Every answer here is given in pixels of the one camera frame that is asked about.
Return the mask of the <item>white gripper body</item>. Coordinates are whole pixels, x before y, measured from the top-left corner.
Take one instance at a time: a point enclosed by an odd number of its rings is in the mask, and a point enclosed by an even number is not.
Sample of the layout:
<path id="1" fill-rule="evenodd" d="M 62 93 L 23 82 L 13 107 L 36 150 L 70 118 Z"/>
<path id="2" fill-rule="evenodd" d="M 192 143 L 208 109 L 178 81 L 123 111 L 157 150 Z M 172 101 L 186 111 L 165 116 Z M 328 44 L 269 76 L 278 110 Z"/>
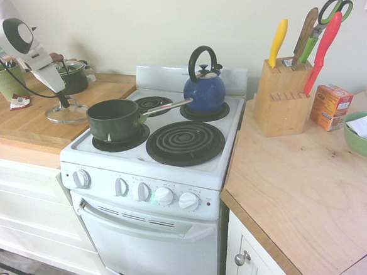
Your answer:
<path id="1" fill-rule="evenodd" d="M 30 67 L 33 75 L 49 89 L 57 93 L 65 88 L 65 83 L 55 66 L 52 65 L 51 60 L 32 61 L 26 64 Z"/>

